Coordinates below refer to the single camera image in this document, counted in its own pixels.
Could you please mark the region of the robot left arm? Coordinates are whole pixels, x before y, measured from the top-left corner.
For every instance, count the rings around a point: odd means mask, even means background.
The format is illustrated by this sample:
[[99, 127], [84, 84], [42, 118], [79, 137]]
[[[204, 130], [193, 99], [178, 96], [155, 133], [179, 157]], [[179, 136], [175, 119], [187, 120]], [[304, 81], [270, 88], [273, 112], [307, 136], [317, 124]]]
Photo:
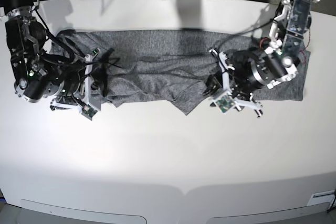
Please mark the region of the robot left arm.
[[263, 106], [255, 100], [254, 92], [264, 87], [272, 89], [297, 77], [304, 34], [312, 22], [311, 5], [319, 1], [281, 0], [268, 22], [269, 35], [260, 40], [256, 49], [237, 51], [231, 57], [210, 49], [220, 67], [206, 83], [204, 95], [210, 97], [211, 105], [224, 114], [232, 109], [250, 108], [261, 117]]

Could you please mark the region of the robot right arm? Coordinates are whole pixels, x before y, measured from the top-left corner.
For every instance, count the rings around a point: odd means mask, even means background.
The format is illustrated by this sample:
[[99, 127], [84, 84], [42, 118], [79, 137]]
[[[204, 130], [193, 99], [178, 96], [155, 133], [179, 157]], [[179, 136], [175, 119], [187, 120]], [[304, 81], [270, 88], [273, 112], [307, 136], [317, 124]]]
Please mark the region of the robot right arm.
[[78, 110], [91, 119], [102, 102], [93, 95], [96, 67], [109, 64], [99, 60], [99, 48], [77, 56], [55, 37], [40, 16], [33, 16], [40, 0], [1, 0], [6, 42], [15, 82], [15, 94], [30, 103], [51, 97], [52, 110]]

